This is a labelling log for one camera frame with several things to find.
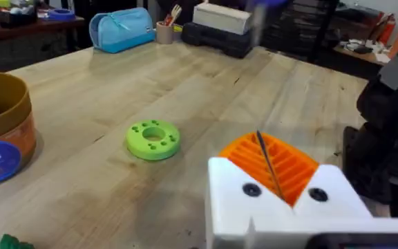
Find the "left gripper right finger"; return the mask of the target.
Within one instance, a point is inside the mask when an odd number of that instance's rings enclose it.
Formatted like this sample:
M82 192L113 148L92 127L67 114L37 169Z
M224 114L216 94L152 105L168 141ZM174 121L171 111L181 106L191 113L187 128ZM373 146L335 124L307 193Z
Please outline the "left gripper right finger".
M272 192L293 214L320 219L370 219L372 215L335 165L320 165L283 141L258 133Z

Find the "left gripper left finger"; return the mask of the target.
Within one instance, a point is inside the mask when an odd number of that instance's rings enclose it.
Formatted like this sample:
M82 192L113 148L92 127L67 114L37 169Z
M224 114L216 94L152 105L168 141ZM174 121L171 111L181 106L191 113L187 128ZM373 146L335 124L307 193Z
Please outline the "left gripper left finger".
M291 207L276 195L278 181L264 154L267 138L251 132L208 161L207 248L273 248Z

